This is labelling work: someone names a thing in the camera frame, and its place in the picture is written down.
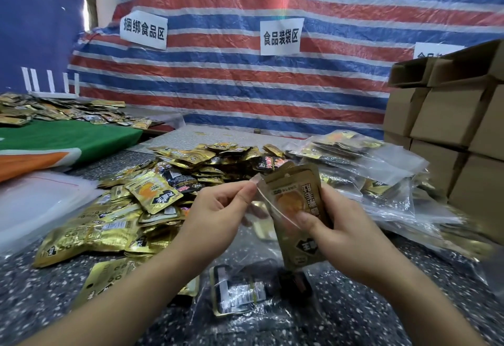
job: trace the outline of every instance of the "white router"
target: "white router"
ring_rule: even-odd
[[[26,91],[29,95],[40,97],[40,98],[54,98],[54,99],[77,99],[80,94],[80,84],[79,84],[79,74],[75,73],[73,75],[73,85],[75,88],[75,94],[70,93],[69,83],[68,83],[68,73],[63,73],[63,83],[65,84],[65,92],[56,92],[54,88],[54,78],[53,72],[51,70],[47,70],[47,80],[49,81],[49,90],[50,92],[41,92],[40,86],[38,84],[37,70],[30,69],[28,72],[28,68],[22,67],[23,79],[25,80]],[[33,81],[33,88],[30,82],[30,73]]]

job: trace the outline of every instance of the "green cloth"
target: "green cloth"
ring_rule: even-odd
[[[98,160],[135,145],[142,130],[87,121],[32,120],[19,128],[0,128],[0,150],[54,150],[80,148],[76,164]]]

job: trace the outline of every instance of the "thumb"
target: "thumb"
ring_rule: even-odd
[[[315,241],[328,235],[332,230],[327,228],[322,221],[312,214],[299,212],[296,216],[299,226],[305,232],[308,232]]]
[[[223,211],[226,212],[226,216],[241,219],[254,199],[256,191],[257,185],[255,185],[255,183],[246,183],[245,186],[239,190],[229,205],[223,209]]]

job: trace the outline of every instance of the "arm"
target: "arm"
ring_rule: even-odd
[[[252,182],[202,189],[164,251],[20,346],[134,344],[180,289],[227,249],[255,189]]]
[[[322,198],[334,221],[300,213],[299,222],[329,262],[388,300],[415,345],[485,345],[439,288],[399,252],[360,204],[323,185]]]

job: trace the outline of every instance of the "hand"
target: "hand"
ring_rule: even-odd
[[[322,200],[334,229],[305,212],[300,212],[297,219],[332,266],[377,291],[389,286],[390,280],[396,278],[403,267],[413,266],[358,202],[322,184]]]
[[[231,244],[257,187],[253,182],[203,188],[172,244],[180,256],[201,272]]]

